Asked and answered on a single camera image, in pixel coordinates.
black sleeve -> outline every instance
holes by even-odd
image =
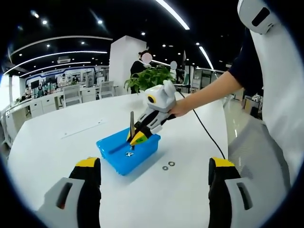
[[[131,67],[131,75],[135,73],[140,73],[144,71],[146,68],[143,66],[143,64],[139,61],[135,61]]]
[[[249,95],[255,95],[263,87],[262,69],[249,29],[245,31],[242,49],[228,72]]]

computer monitor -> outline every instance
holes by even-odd
[[[46,79],[46,83],[55,83],[55,82],[57,82],[55,79],[55,76],[50,76],[50,77],[47,77],[47,79]]]
[[[32,82],[30,85],[31,85],[31,89],[35,89],[35,88],[39,87],[39,80]]]

white robot casing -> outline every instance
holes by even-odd
[[[156,85],[145,91],[150,108],[162,113],[169,112],[176,104],[175,87],[172,81],[164,80],[163,85]]]
[[[276,15],[261,0],[239,0],[237,10],[242,23],[255,33],[266,34],[279,23]]]

black ceiling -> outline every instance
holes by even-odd
[[[243,38],[244,27],[237,14],[238,0],[165,1],[184,19],[190,30],[185,30],[155,0],[52,0],[24,9],[9,50],[13,53],[30,43],[60,36],[98,36],[115,41],[128,35],[147,41],[151,54],[156,55],[153,58],[155,60],[168,64],[175,60],[180,65],[182,55],[178,53],[185,50],[190,64],[209,68],[196,45],[196,42],[199,42],[214,68],[225,70],[226,63],[231,63],[238,54]],[[39,15],[39,19],[31,14],[31,10]],[[103,21],[102,25],[97,23],[97,18]],[[43,19],[47,20],[46,25],[41,23]],[[77,53],[69,56],[74,58],[75,62],[91,61],[92,64],[102,62],[103,65],[108,65],[111,43],[110,40],[94,38],[55,39],[18,51],[11,55],[11,61],[17,65],[51,53],[91,50],[106,51],[107,54]],[[58,56],[50,56],[21,67],[32,71],[56,65],[57,58]]]

white cabinet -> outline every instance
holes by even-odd
[[[51,105],[48,105],[48,106],[43,106],[42,109],[43,109],[43,114],[50,113],[50,112],[53,112],[53,111],[57,110],[55,104],[51,104]]]
[[[43,114],[56,111],[56,104],[54,97],[44,98],[41,100]]]
[[[33,101],[30,105],[30,112],[32,114],[32,118],[40,116],[43,114],[42,103],[41,101]]]
[[[82,102],[90,102],[96,100],[96,89],[88,88],[83,90],[82,92]]]

